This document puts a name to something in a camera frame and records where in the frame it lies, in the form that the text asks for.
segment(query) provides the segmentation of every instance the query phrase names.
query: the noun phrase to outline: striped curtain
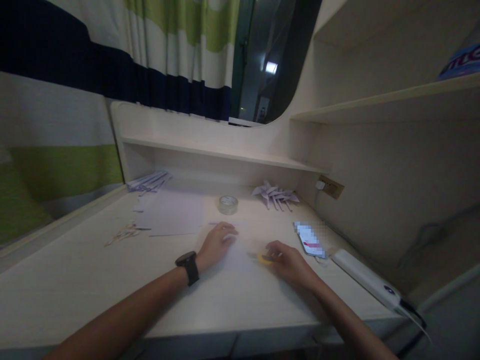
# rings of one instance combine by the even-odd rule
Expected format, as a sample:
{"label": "striped curtain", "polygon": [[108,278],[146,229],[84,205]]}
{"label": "striped curtain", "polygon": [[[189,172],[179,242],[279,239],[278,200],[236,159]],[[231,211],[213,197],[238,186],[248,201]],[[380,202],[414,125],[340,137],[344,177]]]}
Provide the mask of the striped curtain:
{"label": "striped curtain", "polygon": [[3,1],[0,247],[123,183],[111,100],[228,120],[238,9],[239,0]]}

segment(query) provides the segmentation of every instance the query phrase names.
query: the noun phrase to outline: hand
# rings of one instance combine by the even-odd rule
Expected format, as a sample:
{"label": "hand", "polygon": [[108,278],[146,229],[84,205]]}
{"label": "hand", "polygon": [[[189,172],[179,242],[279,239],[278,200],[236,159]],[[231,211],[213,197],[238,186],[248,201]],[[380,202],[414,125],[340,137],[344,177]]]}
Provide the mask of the hand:
{"label": "hand", "polygon": [[266,245],[268,255],[275,262],[276,273],[291,285],[300,285],[312,291],[321,282],[317,274],[307,264],[300,251],[285,245],[280,241],[273,241]]}
{"label": "hand", "polygon": [[202,273],[212,265],[218,263],[235,242],[235,237],[230,236],[224,240],[228,234],[237,235],[239,232],[228,222],[219,222],[206,236],[198,255],[196,256],[196,267],[198,272]]}

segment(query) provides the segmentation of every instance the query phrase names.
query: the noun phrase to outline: power socket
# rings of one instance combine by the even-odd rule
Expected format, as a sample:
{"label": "power socket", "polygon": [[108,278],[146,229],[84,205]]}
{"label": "power socket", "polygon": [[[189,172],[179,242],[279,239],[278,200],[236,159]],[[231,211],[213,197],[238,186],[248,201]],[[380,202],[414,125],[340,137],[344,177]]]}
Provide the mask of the power socket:
{"label": "power socket", "polygon": [[329,179],[326,176],[321,175],[318,180],[325,183],[325,187],[321,191],[331,196],[335,200],[337,200],[340,197],[340,194],[345,189],[345,186],[343,186],[342,184],[339,184],[336,181],[333,181],[332,179]]}

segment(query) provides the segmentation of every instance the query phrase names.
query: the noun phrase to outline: wristwatch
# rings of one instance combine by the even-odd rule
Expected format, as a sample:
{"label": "wristwatch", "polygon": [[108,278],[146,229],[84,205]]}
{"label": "wristwatch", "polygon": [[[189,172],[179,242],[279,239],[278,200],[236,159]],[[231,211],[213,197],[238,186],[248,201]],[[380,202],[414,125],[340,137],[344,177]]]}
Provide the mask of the wristwatch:
{"label": "wristwatch", "polygon": [[182,266],[186,269],[188,275],[188,286],[192,286],[199,280],[199,270],[197,269],[197,263],[195,258],[197,253],[195,251],[187,252],[185,255],[180,256],[175,265]]}

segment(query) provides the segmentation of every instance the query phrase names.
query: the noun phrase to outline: phone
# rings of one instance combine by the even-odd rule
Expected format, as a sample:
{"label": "phone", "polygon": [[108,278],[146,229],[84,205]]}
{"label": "phone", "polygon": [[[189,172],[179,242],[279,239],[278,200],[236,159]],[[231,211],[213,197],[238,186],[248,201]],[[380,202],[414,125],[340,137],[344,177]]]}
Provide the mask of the phone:
{"label": "phone", "polygon": [[314,229],[308,222],[304,221],[295,221],[294,223],[295,232],[300,238],[301,245],[303,250],[307,255],[327,259],[327,252],[320,244],[318,236],[315,234]]}

